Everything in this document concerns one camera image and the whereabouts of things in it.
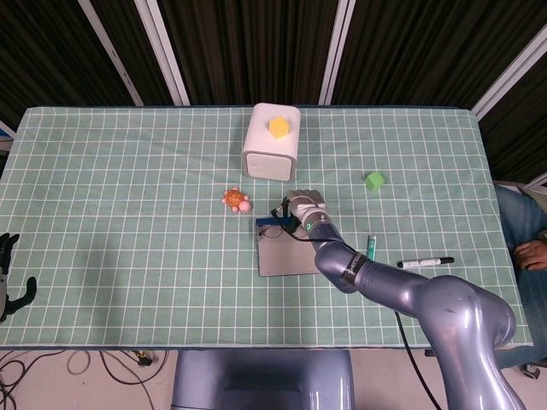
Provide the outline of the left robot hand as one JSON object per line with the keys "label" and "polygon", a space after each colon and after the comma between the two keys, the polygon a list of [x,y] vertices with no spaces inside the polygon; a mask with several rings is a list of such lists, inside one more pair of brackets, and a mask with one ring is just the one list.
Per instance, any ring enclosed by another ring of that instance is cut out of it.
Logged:
{"label": "left robot hand", "polygon": [[15,300],[11,300],[8,294],[9,268],[12,259],[12,251],[20,238],[19,234],[11,235],[6,232],[1,236],[1,322],[18,310],[30,305],[37,294],[38,282],[35,277],[30,277],[26,282],[25,294]]}

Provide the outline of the bystander's bare hand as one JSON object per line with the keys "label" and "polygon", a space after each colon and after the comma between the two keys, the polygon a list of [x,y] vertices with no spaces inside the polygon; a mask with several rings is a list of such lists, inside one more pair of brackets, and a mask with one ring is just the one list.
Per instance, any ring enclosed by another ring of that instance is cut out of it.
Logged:
{"label": "bystander's bare hand", "polygon": [[520,269],[529,271],[545,270],[547,268],[546,242],[534,240],[517,246],[515,248],[515,259]]}

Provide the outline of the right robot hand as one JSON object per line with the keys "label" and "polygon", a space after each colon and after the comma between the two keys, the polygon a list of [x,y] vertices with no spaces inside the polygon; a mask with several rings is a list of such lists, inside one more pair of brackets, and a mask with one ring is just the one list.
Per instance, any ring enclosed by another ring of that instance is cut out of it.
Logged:
{"label": "right robot hand", "polygon": [[288,190],[285,197],[291,214],[302,223],[311,214],[326,213],[325,200],[317,190]]}

